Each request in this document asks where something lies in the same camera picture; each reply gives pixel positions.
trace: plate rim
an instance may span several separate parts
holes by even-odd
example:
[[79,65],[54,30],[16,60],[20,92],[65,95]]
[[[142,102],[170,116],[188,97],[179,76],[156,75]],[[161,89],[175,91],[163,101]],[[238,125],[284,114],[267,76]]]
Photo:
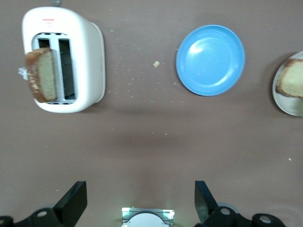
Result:
[[[181,76],[181,72],[180,72],[180,65],[181,65],[181,60],[180,60],[180,55],[181,55],[181,51],[182,51],[182,47],[185,45],[185,43],[187,42],[187,40],[194,34],[196,33],[197,31],[199,30],[202,30],[202,29],[205,29],[205,28],[208,28],[208,27],[215,27],[216,29],[217,28],[222,28],[223,30],[225,31],[228,31],[230,34],[232,34],[232,38],[235,39],[236,41],[236,45],[238,47],[240,47],[240,57],[241,57],[241,62],[239,64],[239,69],[238,69],[238,75],[236,75],[234,77],[234,80],[232,81],[232,83],[225,87],[224,89],[221,89],[219,92],[211,92],[211,94],[206,94],[205,92],[196,92],[194,91],[190,86],[186,85],[186,83],[184,83],[184,81],[182,80],[182,76]],[[238,37],[238,35],[232,31],[231,29],[229,29],[228,27],[225,27],[225,26],[222,26],[222,25],[216,25],[216,24],[210,24],[210,25],[204,25],[204,26],[201,26],[201,27],[198,27],[196,29],[194,29],[193,31],[191,31],[181,42],[179,48],[178,48],[178,51],[177,51],[177,56],[176,56],[176,69],[177,69],[177,75],[180,79],[180,81],[182,82],[182,84],[191,92],[193,92],[194,94],[197,94],[197,95],[200,95],[200,96],[216,96],[216,95],[220,95],[226,91],[228,91],[229,89],[231,89],[236,83],[237,81],[240,79],[242,73],[243,73],[243,70],[244,70],[244,67],[245,67],[245,61],[246,61],[246,56],[245,56],[245,49],[244,49],[244,45],[241,41],[241,39]]]
[[[292,115],[292,116],[302,116],[301,114],[296,114],[290,111],[287,111],[286,109],[284,109],[281,104],[278,101],[278,95],[280,95],[279,93],[276,92],[276,83],[278,81],[278,78],[281,74],[281,71],[283,70],[283,68],[285,67],[285,65],[291,60],[291,59],[303,59],[303,51],[297,52],[295,54],[293,54],[292,56],[288,57],[287,59],[285,59],[283,61],[283,63],[280,65],[280,67],[278,68],[278,70],[275,73],[274,79],[273,79],[273,84],[272,84],[272,94],[273,94],[273,98],[274,101],[276,103],[276,105],[285,113]],[[297,97],[286,97],[290,100],[294,100],[294,99],[298,99]]]

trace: white plate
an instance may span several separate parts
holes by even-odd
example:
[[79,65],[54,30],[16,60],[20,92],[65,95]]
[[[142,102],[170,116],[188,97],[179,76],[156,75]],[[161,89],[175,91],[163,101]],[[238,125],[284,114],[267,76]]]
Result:
[[298,52],[288,58],[286,61],[282,63],[278,71],[276,72],[274,82],[273,82],[273,96],[276,104],[283,110],[285,113],[288,113],[293,116],[302,116],[303,115],[303,99],[294,98],[294,97],[286,97],[276,92],[276,83],[280,76],[280,73],[284,66],[293,58],[303,59],[303,51]]

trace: bread crumb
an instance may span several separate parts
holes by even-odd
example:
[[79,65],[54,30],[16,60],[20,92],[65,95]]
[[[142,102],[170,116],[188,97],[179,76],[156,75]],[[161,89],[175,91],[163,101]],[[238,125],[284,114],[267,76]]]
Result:
[[156,67],[158,67],[160,65],[160,62],[158,62],[158,61],[155,61],[155,63],[153,64],[153,66],[156,68]]

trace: plate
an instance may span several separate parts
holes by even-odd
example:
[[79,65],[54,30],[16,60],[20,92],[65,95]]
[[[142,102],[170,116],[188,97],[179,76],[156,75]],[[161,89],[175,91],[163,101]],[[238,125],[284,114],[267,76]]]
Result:
[[290,58],[286,59],[278,71],[276,72],[274,82],[273,82],[273,96],[277,106],[283,110],[285,113],[288,113],[293,116],[302,116],[303,115],[303,99],[295,98],[295,97],[287,97],[282,94],[276,92],[276,83],[280,76],[280,73],[284,66],[293,58],[303,59],[303,51],[298,52],[291,56]]
[[176,57],[181,82],[201,96],[215,96],[230,89],[240,78],[244,64],[241,40],[220,25],[192,31],[182,41]]

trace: blue plate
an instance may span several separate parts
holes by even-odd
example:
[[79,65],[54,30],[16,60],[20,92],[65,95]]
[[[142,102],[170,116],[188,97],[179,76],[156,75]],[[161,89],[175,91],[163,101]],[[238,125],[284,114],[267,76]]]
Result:
[[192,31],[181,43],[177,73],[190,91],[215,96],[230,89],[239,79],[245,64],[241,40],[230,29],[207,25]]

